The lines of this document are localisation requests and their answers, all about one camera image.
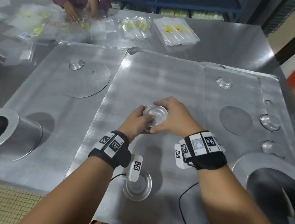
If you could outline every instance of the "black cable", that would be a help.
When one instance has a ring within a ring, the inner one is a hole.
[[[187,165],[195,168],[195,166],[193,166],[193,165],[191,165],[191,164],[189,164],[189,163],[187,163]]]
[[[121,173],[121,174],[118,174],[117,176],[114,176],[110,181],[114,180],[116,177],[118,176],[126,176],[126,173]]]
[[[195,183],[195,184],[193,184],[192,186],[190,186],[185,192],[183,192],[182,193],[182,195],[180,195],[180,197],[179,197],[179,199],[178,199],[178,205],[179,205],[179,210],[180,210],[180,213],[181,213],[181,217],[182,217],[182,220],[183,220],[183,222],[184,222],[184,224],[186,224],[186,221],[185,221],[185,219],[184,219],[184,216],[183,216],[183,214],[182,214],[182,210],[181,210],[181,207],[180,207],[180,199],[181,199],[181,197],[189,190],[189,189],[191,189],[193,186],[196,186],[198,183]]]

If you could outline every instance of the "hand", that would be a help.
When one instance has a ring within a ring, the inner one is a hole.
[[[78,22],[80,20],[78,10],[70,1],[65,1],[65,3],[63,4],[63,8],[71,22]]]
[[[163,100],[155,101],[154,104],[166,107],[168,109],[168,117],[161,124],[152,127],[150,130],[151,133],[168,131],[173,135],[185,138],[204,130],[190,115],[185,105],[177,99],[170,96]]]
[[[98,11],[98,0],[89,0],[86,5],[86,9],[91,10],[91,16],[93,19],[96,18]]]
[[[145,108],[145,106],[140,106],[132,111],[125,122],[117,130],[124,133],[128,137],[130,143],[136,136],[142,133],[146,124],[154,119],[152,115],[142,116]]]

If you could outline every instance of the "person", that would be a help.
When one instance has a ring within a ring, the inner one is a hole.
[[[163,123],[150,130],[151,133],[168,131],[186,139],[187,136],[204,132],[185,105],[175,98],[168,97],[155,101],[154,104],[166,107],[169,113]],[[151,115],[142,116],[144,109],[144,106],[135,109],[114,133],[120,133],[119,136],[131,143],[142,133],[147,122],[153,119]],[[103,156],[95,156],[99,155],[97,152],[103,153],[102,150],[94,148],[93,151],[81,166],[25,215],[20,224],[90,223],[108,188],[114,168],[118,166],[118,161],[114,162],[110,157],[106,156],[106,159]],[[269,224],[270,221],[233,175],[226,162],[215,168],[197,169],[201,196],[210,223]]]
[[[97,17],[98,9],[107,12],[112,8],[111,0],[53,0],[56,4],[65,10],[71,22],[78,22],[81,17],[78,8],[86,8],[91,10],[92,18]]]

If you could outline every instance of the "mesh grid floor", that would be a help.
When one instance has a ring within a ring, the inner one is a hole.
[[[0,224],[18,223],[44,196],[0,185]]]

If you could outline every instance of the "metal pot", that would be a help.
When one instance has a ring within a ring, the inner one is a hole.
[[[16,161],[31,153],[42,137],[36,121],[20,117],[10,109],[0,109],[0,159]]]

